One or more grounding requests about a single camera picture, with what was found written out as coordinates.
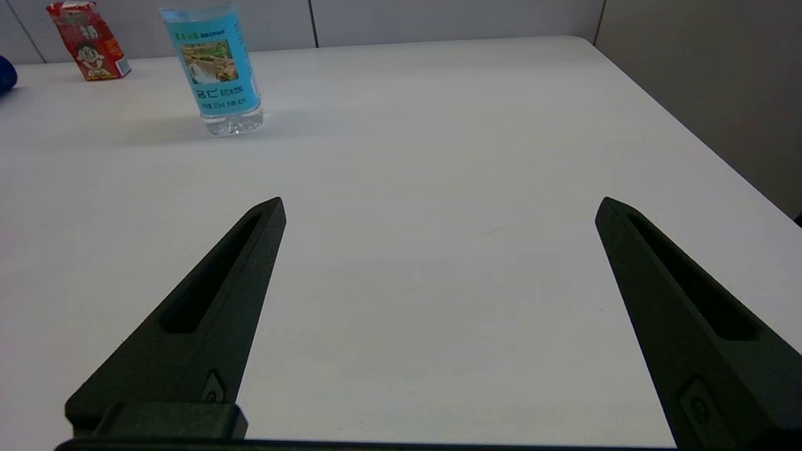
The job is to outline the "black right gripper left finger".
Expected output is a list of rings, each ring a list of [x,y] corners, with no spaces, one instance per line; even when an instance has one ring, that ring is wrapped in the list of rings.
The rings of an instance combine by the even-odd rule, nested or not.
[[[68,398],[75,434],[115,403],[234,402],[285,226],[279,197],[247,211]]]

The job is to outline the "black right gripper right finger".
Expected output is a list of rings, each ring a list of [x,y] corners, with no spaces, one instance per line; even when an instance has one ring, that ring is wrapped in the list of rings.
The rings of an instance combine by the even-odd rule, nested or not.
[[[799,450],[799,351],[633,207],[594,223],[676,446]]]

